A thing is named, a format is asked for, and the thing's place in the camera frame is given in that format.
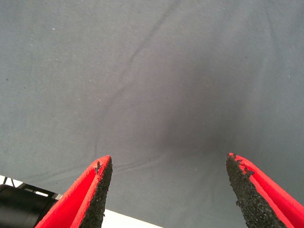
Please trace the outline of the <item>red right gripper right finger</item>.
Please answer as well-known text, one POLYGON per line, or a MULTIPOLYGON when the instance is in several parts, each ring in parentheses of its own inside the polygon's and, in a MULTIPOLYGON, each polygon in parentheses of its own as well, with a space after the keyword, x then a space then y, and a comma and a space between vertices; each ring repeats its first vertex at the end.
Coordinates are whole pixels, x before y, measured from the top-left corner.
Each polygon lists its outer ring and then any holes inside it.
POLYGON ((249 228, 302 228, 304 207, 254 163, 229 153, 226 170, 249 228))

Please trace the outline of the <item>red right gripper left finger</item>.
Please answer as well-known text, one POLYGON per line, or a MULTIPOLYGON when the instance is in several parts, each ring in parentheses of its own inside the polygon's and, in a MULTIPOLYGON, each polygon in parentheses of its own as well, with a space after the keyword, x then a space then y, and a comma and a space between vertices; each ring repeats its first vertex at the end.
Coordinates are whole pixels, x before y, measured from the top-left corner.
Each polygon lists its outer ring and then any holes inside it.
POLYGON ((112 172, 111 156, 92 162, 36 227, 100 228, 112 172))

